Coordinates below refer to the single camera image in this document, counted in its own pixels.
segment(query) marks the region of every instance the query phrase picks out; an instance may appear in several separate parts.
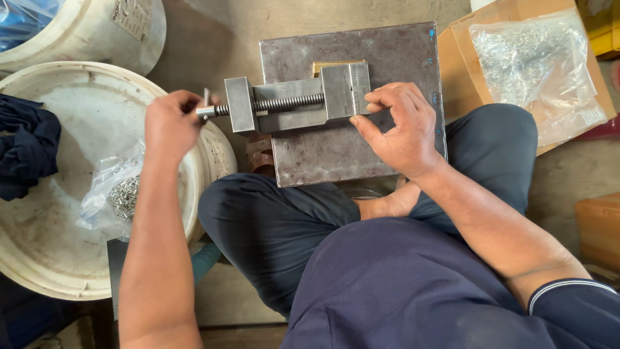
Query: navy shirt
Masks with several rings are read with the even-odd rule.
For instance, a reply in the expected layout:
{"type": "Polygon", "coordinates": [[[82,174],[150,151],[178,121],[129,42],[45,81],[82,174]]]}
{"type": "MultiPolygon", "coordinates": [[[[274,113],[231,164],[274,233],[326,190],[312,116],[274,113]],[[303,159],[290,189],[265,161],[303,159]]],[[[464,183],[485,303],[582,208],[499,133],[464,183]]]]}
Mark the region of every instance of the navy shirt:
{"type": "Polygon", "coordinates": [[[603,283],[553,281],[528,308],[453,237],[365,220],[312,254],[281,348],[620,348],[620,296],[603,283]]]}

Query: blue plastic bag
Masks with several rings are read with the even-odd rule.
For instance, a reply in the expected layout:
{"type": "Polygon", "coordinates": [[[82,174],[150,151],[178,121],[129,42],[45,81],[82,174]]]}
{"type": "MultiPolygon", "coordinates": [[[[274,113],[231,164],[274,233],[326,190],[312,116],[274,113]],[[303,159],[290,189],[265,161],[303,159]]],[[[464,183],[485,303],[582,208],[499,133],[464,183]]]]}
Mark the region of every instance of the blue plastic bag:
{"type": "Polygon", "coordinates": [[[0,0],[0,52],[37,35],[63,4],[64,0],[0,0]]]}

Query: cardboard box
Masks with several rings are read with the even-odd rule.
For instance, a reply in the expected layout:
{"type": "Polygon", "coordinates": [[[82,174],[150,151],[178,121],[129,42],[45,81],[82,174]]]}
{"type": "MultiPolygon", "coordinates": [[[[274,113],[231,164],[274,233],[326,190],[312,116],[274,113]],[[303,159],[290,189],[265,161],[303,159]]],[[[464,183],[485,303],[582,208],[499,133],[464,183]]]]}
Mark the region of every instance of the cardboard box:
{"type": "Polygon", "coordinates": [[[575,204],[582,255],[620,270],[620,193],[575,204]]]}
{"type": "MultiPolygon", "coordinates": [[[[498,0],[450,24],[437,38],[446,123],[458,119],[479,106],[494,103],[482,75],[478,54],[469,35],[470,25],[525,20],[570,8],[577,12],[574,0],[498,0]]],[[[598,104],[603,108],[608,119],[616,117],[616,111],[591,45],[588,48],[587,65],[596,92],[598,92],[596,96],[598,104]]],[[[533,114],[537,120],[542,118],[536,113],[533,114]]],[[[537,155],[560,144],[540,147],[537,155]]]]}

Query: leg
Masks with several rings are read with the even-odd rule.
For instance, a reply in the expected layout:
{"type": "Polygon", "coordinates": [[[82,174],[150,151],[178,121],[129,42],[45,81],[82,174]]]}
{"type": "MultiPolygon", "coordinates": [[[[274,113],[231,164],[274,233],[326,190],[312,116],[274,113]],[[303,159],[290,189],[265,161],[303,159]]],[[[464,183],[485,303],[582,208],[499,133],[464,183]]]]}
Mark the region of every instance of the leg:
{"type": "MultiPolygon", "coordinates": [[[[448,161],[525,214],[536,159],[538,131],[529,112],[511,104],[488,104],[446,126],[448,161]]],[[[442,232],[458,234],[452,220],[425,193],[409,214],[442,232]]]]}
{"type": "Polygon", "coordinates": [[[333,184],[278,188],[272,178],[238,173],[209,185],[198,217],[263,302],[288,318],[314,249],[334,230],[358,221],[360,211],[333,184]]]}

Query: label on bucket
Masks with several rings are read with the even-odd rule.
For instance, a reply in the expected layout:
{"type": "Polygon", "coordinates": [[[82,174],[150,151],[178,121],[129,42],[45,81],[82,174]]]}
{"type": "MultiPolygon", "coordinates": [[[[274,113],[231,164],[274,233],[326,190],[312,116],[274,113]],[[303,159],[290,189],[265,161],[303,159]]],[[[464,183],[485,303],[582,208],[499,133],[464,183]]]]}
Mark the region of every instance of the label on bucket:
{"type": "Polygon", "coordinates": [[[110,19],[145,43],[151,32],[151,0],[116,0],[110,19]]]}

